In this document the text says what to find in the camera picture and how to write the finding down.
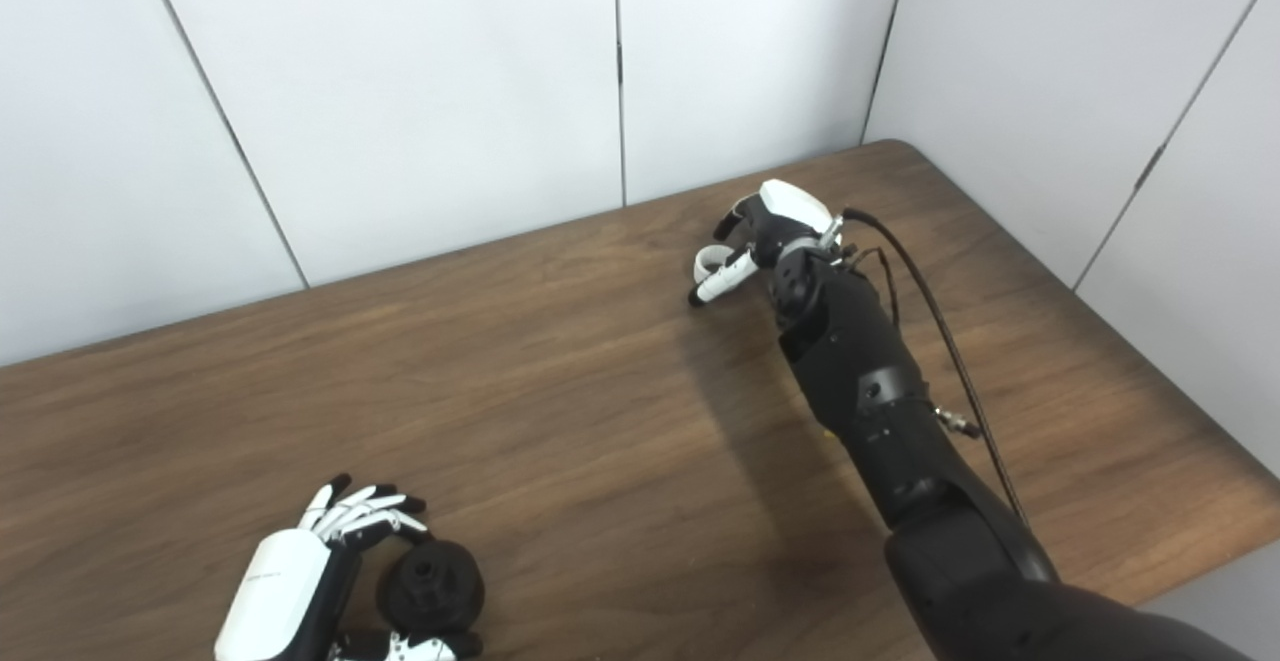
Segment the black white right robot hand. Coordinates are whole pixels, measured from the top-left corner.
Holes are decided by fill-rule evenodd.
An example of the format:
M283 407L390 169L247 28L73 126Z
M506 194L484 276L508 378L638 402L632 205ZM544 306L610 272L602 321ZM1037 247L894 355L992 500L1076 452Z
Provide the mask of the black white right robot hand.
M764 181L730 208L710 233L714 243L695 255L689 305L703 307L758 272L790 281L796 277L791 266L801 269L808 255L835 263L842 225L805 190L781 179Z

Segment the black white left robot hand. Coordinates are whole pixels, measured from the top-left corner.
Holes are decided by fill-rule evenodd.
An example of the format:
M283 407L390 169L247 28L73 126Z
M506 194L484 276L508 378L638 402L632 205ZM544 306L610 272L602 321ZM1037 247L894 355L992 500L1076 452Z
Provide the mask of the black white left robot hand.
M351 489L342 473L300 520L259 542L214 646L218 660L474 660L486 598L475 556L436 538L424 500L393 484ZM343 629L367 551L406 551L376 588L380 628Z

